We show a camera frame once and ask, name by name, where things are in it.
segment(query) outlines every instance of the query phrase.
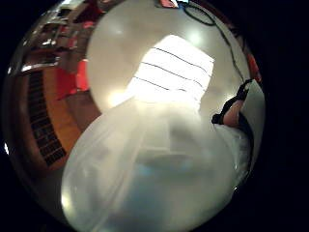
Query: transparent plastic bag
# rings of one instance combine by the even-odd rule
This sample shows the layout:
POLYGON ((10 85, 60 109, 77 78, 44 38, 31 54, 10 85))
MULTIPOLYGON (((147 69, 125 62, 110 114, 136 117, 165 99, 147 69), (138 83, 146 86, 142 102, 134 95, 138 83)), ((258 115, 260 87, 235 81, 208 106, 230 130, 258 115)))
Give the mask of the transparent plastic bag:
POLYGON ((63 209, 78 231, 186 231, 231 199, 228 150, 212 151, 196 110, 131 99, 100 116, 70 154, 63 209))
POLYGON ((150 48, 128 100, 98 117, 70 154, 62 205, 75 229, 188 231, 229 202, 233 155, 198 112, 212 68, 176 36, 150 48))

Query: red object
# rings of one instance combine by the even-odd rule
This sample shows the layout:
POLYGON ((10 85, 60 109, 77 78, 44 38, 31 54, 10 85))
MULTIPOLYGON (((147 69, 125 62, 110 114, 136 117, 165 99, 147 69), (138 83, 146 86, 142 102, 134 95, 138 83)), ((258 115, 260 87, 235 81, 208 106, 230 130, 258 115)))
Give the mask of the red object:
POLYGON ((74 23, 80 23, 84 21, 97 21, 101 16, 102 11, 98 8, 97 0, 88 0, 87 8, 77 17, 74 23))
POLYGON ((60 32, 66 33, 68 31, 68 26, 61 26, 60 32))
POLYGON ((57 68, 56 81, 57 81, 58 100, 61 100, 77 92, 75 74, 68 73, 67 71, 61 68, 57 68))
POLYGON ((247 55, 247 61, 249 65, 250 75, 252 78, 254 78, 256 81, 261 82, 262 77, 260 75, 259 67, 257 65, 257 62, 252 54, 247 55))
POLYGON ((77 41, 76 37, 69 38, 68 47, 69 48, 74 48, 75 45, 76 45, 76 41, 77 41))
POLYGON ((87 28, 93 26, 94 24, 95 24, 95 23, 94 23, 93 21, 85 21, 85 22, 83 23, 83 27, 84 27, 84 29, 87 29, 87 28))
POLYGON ((88 78, 87 78, 87 60, 85 59, 79 61, 78 63, 76 86, 81 91, 87 91, 89 89, 88 78))

